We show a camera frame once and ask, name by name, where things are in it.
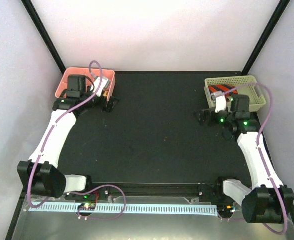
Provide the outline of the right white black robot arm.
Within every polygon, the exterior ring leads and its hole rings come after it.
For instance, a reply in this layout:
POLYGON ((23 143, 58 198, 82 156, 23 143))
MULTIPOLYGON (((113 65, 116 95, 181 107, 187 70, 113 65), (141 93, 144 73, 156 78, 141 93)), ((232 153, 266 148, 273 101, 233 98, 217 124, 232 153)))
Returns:
POLYGON ((227 103, 221 92, 211 94, 215 106, 195 113, 199 123, 222 125, 222 136, 235 140, 249 170, 251 187, 234 178, 219 177, 214 196, 224 202, 231 198, 241 207, 249 224, 284 224, 294 193, 283 185, 275 173, 264 146, 260 125, 249 111, 249 97, 233 94, 227 103))

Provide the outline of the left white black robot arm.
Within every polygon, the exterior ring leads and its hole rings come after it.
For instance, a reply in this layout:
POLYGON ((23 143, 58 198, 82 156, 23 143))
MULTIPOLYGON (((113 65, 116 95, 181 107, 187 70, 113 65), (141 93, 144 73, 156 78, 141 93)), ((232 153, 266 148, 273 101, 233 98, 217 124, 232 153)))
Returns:
POLYGON ((83 175, 64 175, 58 170, 65 141, 85 110, 102 101, 107 111, 113 106, 114 77, 64 76, 56 92, 50 122, 28 161, 21 161, 17 172, 28 195, 59 198, 76 192, 82 199, 94 194, 93 185, 83 175))

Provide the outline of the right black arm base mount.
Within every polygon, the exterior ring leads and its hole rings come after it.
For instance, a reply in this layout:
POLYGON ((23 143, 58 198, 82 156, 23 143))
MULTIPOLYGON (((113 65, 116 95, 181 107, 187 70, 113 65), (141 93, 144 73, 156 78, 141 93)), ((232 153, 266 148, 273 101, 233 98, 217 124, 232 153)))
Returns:
POLYGON ((198 185, 198 197, 203 202, 232 204, 234 201, 226 196, 220 184, 200 184, 198 185))

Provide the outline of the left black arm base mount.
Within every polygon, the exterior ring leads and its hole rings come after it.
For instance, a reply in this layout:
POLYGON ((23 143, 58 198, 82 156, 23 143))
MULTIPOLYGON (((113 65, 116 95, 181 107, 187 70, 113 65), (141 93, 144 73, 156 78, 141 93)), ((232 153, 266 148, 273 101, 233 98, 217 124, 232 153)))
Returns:
POLYGON ((67 197, 80 199, 82 201, 96 201, 101 196, 105 197, 109 195, 109 191, 112 188, 110 184, 104 184, 93 189, 85 189, 82 191, 70 191, 65 193, 67 197))

